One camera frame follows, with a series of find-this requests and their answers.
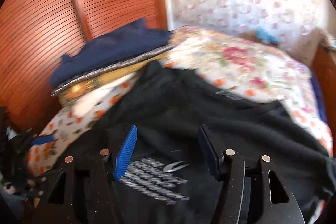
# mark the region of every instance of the black t-shirt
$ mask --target black t-shirt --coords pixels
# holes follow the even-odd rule
[[[336,168],[313,136],[280,102],[258,104],[219,90],[192,70],[149,63],[135,86],[60,157],[99,153],[119,123],[135,124],[138,140],[125,177],[113,182],[125,223],[210,223],[222,183],[209,173],[198,144],[206,124],[245,158],[269,155],[305,220],[335,191]]]

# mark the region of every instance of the bedspread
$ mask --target bedspread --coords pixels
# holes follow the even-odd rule
[[[260,43],[234,38],[194,26],[174,32],[177,45],[161,63],[166,67],[194,69],[205,81],[250,100],[267,103],[281,100],[293,121],[317,138],[332,155],[329,127],[318,117],[310,85],[310,70],[284,52]],[[54,134],[53,143],[34,145],[27,157],[35,175],[52,168],[66,147],[92,128],[137,80],[137,76],[113,89],[84,117],[64,107],[42,135]]]

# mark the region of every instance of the silver screw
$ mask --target silver screw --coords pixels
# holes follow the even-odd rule
[[[72,162],[74,159],[73,159],[73,157],[72,156],[67,156],[65,159],[64,159],[64,161],[66,162],[66,163],[70,163],[70,162]]]
[[[227,149],[225,150],[225,154],[229,156],[233,156],[236,152],[232,149]]]
[[[103,150],[100,151],[100,154],[102,156],[107,156],[109,153],[110,153],[110,151],[108,149],[103,149]]]
[[[261,158],[262,158],[263,161],[266,161],[266,162],[270,162],[271,161],[271,158],[269,156],[267,156],[267,155],[263,155]]]

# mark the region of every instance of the white cloth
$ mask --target white cloth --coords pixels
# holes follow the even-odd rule
[[[116,86],[124,83],[125,81],[130,80],[134,77],[136,72],[132,72],[129,75],[125,75],[117,80],[114,80],[107,85],[93,90],[82,97],[80,97],[72,106],[72,113],[75,117],[83,117],[86,113],[90,111],[101,99],[107,96],[110,91]]]

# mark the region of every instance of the navy blue fabric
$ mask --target navy blue fabric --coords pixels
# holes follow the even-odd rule
[[[327,123],[326,107],[324,105],[321,86],[320,86],[320,83],[318,82],[318,80],[316,78],[316,75],[314,74],[313,71],[311,71],[311,75],[312,75],[312,77],[310,79],[310,82],[311,82],[311,85],[313,86],[313,90],[314,90],[314,93],[315,93],[320,118],[323,122]]]
[[[147,29],[142,18],[135,20],[87,42],[74,57],[64,54],[50,84],[54,88],[75,75],[164,46],[170,35],[165,30]]]

